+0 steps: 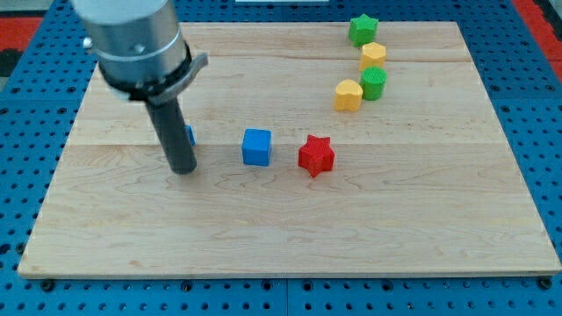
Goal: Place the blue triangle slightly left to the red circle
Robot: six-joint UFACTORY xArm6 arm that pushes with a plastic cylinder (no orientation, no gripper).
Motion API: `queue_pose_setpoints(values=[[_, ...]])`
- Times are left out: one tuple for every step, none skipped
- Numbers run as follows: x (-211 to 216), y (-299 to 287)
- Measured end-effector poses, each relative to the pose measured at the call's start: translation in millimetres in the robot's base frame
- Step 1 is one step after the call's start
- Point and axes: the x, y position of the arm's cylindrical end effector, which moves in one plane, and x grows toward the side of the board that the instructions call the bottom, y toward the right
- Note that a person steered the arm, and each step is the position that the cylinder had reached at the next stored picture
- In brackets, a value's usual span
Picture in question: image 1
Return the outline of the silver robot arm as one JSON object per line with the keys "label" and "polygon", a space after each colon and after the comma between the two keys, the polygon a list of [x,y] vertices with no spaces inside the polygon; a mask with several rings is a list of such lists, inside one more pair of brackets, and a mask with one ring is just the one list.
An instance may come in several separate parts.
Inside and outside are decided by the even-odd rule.
{"label": "silver robot arm", "polygon": [[98,58],[115,90],[156,106],[172,101],[208,64],[183,37],[171,0],[72,0],[87,32],[84,48]]}

